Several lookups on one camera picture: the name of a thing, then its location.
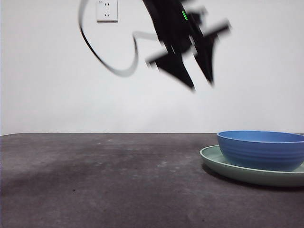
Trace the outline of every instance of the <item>bowl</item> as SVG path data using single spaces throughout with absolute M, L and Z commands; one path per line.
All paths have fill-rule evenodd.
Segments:
M 217 134 L 219 147 L 236 166 L 293 171 L 304 162 L 304 135 L 268 131 L 224 131 Z

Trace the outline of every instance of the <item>green led light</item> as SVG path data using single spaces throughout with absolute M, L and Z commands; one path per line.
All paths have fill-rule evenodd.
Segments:
M 184 15 L 184 18 L 185 18 L 186 20 L 188 20 L 188 17 L 187 17 L 187 15 L 186 15 L 185 11 L 182 11 L 182 14 Z

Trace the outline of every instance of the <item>light green plate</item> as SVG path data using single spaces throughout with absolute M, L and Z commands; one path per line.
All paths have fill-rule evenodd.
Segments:
M 219 146 L 206 147 L 200 151 L 200 154 L 204 163 L 209 168 L 232 179 L 268 186 L 304 186 L 304 163 L 293 172 L 267 171 L 229 164 L 224 158 Z

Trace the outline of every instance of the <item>outlet faceplate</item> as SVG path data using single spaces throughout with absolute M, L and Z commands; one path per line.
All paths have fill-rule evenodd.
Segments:
M 118 0 L 98 0 L 96 15 L 98 22 L 118 21 Z

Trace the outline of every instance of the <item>concrete floor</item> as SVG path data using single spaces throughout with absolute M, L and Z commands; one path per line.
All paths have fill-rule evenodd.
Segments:
M 3 228 L 304 226 L 304 188 L 217 175 L 199 156 L 215 134 L 1 137 Z

